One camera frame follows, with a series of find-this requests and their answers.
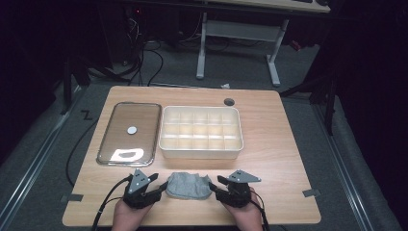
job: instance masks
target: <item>rectangular tray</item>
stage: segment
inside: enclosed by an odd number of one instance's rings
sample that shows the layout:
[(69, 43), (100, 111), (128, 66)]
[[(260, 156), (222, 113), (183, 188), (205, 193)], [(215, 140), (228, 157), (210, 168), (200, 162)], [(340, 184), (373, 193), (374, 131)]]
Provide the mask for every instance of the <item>rectangular tray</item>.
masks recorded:
[(239, 112), (230, 107), (165, 107), (159, 146), (166, 158), (236, 159), (243, 149)]
[[(116, 104), (96, 162), (107, 166), (150, 166), (156, 152), (161, 115), (162, 106), (158, 104)], [(130, 133), (130, 127), (136, 131)]]

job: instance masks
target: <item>black tape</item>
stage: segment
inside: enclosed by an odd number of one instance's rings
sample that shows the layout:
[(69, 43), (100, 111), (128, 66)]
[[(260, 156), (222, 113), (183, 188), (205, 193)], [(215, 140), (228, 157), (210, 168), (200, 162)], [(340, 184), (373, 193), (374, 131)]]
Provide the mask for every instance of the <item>black tape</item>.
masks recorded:
[(71, 194), (71, 195), (63, 195), (61, 197), (61, 202), (62, 203), (67, 203), (68, 201), (82, 201), (82, 198), (84, 196), (82, 194)]
[(318, 197), (318, 196), (321, 195), (321, 193), (320, 193), (319, 190), (311, 189), (311, 190), (303, 191), (303, 195), (304, 195), (305, 197), (309, 197), (309, 196)]

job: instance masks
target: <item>white plastic container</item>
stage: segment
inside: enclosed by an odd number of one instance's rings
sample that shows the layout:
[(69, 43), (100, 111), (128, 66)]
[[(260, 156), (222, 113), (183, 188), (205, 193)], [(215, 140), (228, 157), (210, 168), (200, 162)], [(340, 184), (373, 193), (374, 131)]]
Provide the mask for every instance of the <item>white plastic container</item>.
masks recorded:
[(166, 158), (236, 159), (243, 149), (238, 110), (165, 107), (159, 146)]

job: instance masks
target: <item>wire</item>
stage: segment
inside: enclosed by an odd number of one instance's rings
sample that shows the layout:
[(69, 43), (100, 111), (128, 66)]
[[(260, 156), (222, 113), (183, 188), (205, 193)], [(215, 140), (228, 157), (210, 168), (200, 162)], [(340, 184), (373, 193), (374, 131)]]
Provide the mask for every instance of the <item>wire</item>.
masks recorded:
[(288, 229), (285, 227), (285, 226), (283, 226), (283, 225), (278, 225), (280, 228), (282, 228), (284, 231), (288, 231)]
[[(130, 24), (130, 29), (129, 32), (126, 34), (129, 42), (130, 42), (130, 57), (129, 60), (133, 62), (132, 67), (129, 69), (121, 72), (121, 73), (114, 73), (108, 68), (98, 66), (97, 64), (93, 64), (92, 62), (88, 61), (87, 59), (80, 57), (80, 60), (88, 67), (88, 74), (97, 78), (111, 78), (113, 80), (119, 81), (119, 82), (128, 82), (128, 79), (122, 78), (125, 75), (131, 74), (132, 72), (135, 72), (134, 75), (138, 74), (138, 71), (140, 70), (140, 58), (139, 58), (139, 45), (143, 45), (143, 40), (145, 37), (145, 33), (140, 32), (140, 25), (139, 23), (133, 19), (133, 18), (127, 18)], [(93, 67), (95, 68), (99, 73), (95, 73), (94, 71), (90, 70), (89, 68)]]
[(145, 47), (145, 44), (144, 44), (143, 47), (141, 48), (141, 58), (138, 57), (139, 63), (140, 63), (139, 68), (138, 68), (138, 70), (135, 72), (135, 74), (130, 78), (129, 83), (128, 83), (128, 86), (131, 86), (131, 85), (132, 85), (133, 80), (135, 79), (135, 77), (136, 77), (138, 74), (139, 74), (139, 83), (138, 83), (138, 85), (139, 85), (139, 86), (143, 86), (143, 81), (142, 81), (142, 78), (141, 78), (141, 67), (142, 67), (143, 61), (144, 61), (144, 47)]
[[(194, 42), (194, 45), (186, 45), (185, 43), (193, 43)], [(182, 42), (179, 42), (179, 45), (181, 45), (181, 46), (184, 46), (184, 47), (188, 47), (188, 48), (194, 48), (194, 47), (198, 47), (198, 46), (200, 46), (200, 41), (194, 41), (194, 39), (192, 39), (192, 40), (189, 40), (189, 41), (184, 41), (183, 43)]]
[(69, 185), (71, 185), (72, 187), (74, 187), (74, 183), (71, 180), (71, 177), (69, 176), (69, 162), (71, 161), (71, 158), (73, 156), (73, 153), (75, 151), (75, 149), (77, 148), (77, 146), (79, 145), (79, 143), (81, 142), (81, 140), (84, 138), (84, 136), (87, 134), (87, 132), (90, 130), (91, 127), (93, 127), (93, 125), (96, 124), (96, 122), (99, 120), (99, 118), (97, 118), (93, 124), (82, 134), (82, 136), (79, 138), (79, 140), (76, 141), (74, 147), (72, 148), (71, 152), (69, 153), (68, 156), (68, 160), (66, 160), (66, 164), (65, 164), (65, 176), (66, 179), (68, 180)]
[(154, 50), (149, 50), (149, 51), (155, 53), (156, 55), (158, 55), (158, 56), (160, 57), (162, 63), (160, 64), (159, 69), (156, 71), (156, 73), (150, 78), (149, 82), (147, 83), (147, 86), (148, 86), (148, 87), (150, 87), (150, 83), (152, 82), (152, 80), (153, 80), (153, 79), (156, 77), (156, 75), (159, 74), (159, 72), (162, 70), (163, 62), (164, 62), (164, 61), (163, 61), (163, 57), (162, 57), (159, 53), (157, 53), (157, 52), (154, 51)]
[(101, 215), (102, 215), (102, 213), (103, 213), (103, 210), (105, 209), (105, 206), (106, 206), (109, 202), (111, 202), (112, 200), (118, 198), (118, 197), (116, 197), (116, 198), (111, 199), (111, 200), (108, 201), (108, 199), (109, 199), (109, 197), (111, 196), (111, 194), (114, 192), (114, 190), (116, 190), (117, 187), (119, 187), (119, 186), (120, 186), (121, 184), (123, 184), (124, 182), (126, 182), (126, 181), (127, 181), (127, 182), (130, 182), (130, 181), (132, 180), (132, 177), (133, 177), (133, 175), (131, 174), (131, 175), (129, 175), (128, 177), (123, 178), (121, 181), (117, 182), (117, 184), (115, 184), (114, 187), (109, 191), (108, 195), (105, 197), (104, 201), (102, 202), (101, 207), (99, 208), (98, 213), (96, 213), (95, 220), (93, 221), (93, 226), (92, 226), (92, 229), (91, 229), (92, 231), (97, 230), (97, 228), (98, 228), (98, 222), (99, 222), (99, 219), (101, 218)]
[(231, 42), (232, 44), (240, 45), (240, 46), (245, 46), (245, 47), (252, 47), (252, 46), (256, 46), (256, 45), (258, 45), (258, 44), (260, 44), (260, 43), (265, 43), (264, 41), (257, 40), (257, 41), (253, 41), (251, 44), (245, 44), (245, 43), (242, 43), (242, 42), (233, 41), (232, 39), (230, 40), (230, 42)]
[(227, 48), (229, 47), (229, 45), (230, 45), (230, 39), (229, 39), (229, 38), (210, 37), (210, 39), (213, 41), (214, 44), (217, 44), (217, 43), (220, 44), (220, 42), (217, 42), (217, 39), (219, 39), (219, 40), (225, 40), (226, 44), (225, 44), (224, 47), (222, 47), (222, 48), (220, 48), (220, 49), (212, 49), (212, 48), (210, 48), (209, 46), (206, 45), (206, 49), (207, 49), (207, 50), (220, 52), (220, 51), (224, 51), (225, 49), (227, 49)]
[(254, 191), (251, 191), (251, 192), (252, 192), (252, 193), (255, 193), (255, 194), (261, 199), (262, 207), (261, 207), (257, 202), (255, 202), (255, 201), (253, 201), (253, 200), (251, 200), (251, 199), (249, 199), (249, 202), (250, 202), (251, 204), (255, 205), (255, 207), (257, 207), (258, 210), (261, 212), (262, 220), (264, 221), (264, 229), (267, 230), (267, 231), (269, 231), (269, 223), (268, 223), (268, 220), (267, 220), (267, 214), (265, 213), (264, 200), (263, 200), (262, 197), (259, 196), (256, 192), (254, 192)]
[(179, 42), (195, 40), (195, 39), (198, 39), (198, 38), (201, 37), (201, 36), (197, 36), (197, 37), (193, 38), (197, 34), (198, 28), (200, 27), (200, 22), (201, 22), (202, 17), (203, 17), (203, 13), (200, 14), (200, 17), (198, 18), (197, 26), (195, 27), (195, 30), (191, 34), (191, 36), (186, 38), (186, 39), (179, 40)]
[(108, 204), (109, 202), (111, 202), (111, 201), (113, 201), (113, 200), (117, 200), (117, 199), (121, 199), (121, 198), (123, 198), (123, 197), (120, 196), (120, 197), (112, 198), (112, 199), (108, 200), (108, 201), (106, 202), (106, 204)]

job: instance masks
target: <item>small round object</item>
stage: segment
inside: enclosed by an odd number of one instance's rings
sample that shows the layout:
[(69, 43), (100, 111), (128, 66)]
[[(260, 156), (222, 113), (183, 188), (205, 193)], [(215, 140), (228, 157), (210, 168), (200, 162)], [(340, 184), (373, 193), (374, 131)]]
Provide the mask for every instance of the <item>small round object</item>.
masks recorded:
[(129, 134), (129, 135), (134, 135), (134, 134), (137, 133), (137, 132), (138, 132), (138, 128), (135, 127), (135, 126), (130, 126), (130, 127), (128, 128), (128, 134)]
[(235, 101), (234, 101), (234, 99), (232, 99), (232, 98), (226, 98), (226, 99), (224, 99), (224, 104), (225, 104), (226, 106), (234, 106)]

